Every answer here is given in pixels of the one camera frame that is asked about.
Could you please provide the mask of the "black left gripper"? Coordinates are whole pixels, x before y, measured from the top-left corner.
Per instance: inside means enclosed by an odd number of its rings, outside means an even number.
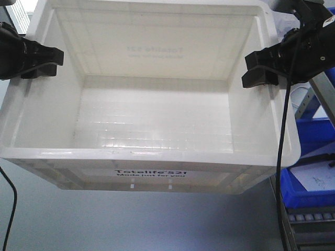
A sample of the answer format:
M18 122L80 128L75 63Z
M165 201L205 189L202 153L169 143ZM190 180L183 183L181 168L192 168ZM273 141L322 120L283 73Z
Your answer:
M1 22L1 80L20 75L22 79L54 77L57 65L62 66L63 63L62 50L24 39L13 26ZM40 68L24 74L24 64L28 68Z

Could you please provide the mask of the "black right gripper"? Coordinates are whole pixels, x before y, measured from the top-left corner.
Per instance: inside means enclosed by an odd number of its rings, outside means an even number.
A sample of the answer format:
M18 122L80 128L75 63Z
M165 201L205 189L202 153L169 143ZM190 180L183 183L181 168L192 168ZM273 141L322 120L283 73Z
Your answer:
M292 82L303 83L334 67L334 15L323 1L280 1L278 10L295 15L302 28L286 35L282 43L253 51L245 57L243 88L278 85L278 74L284 65Z

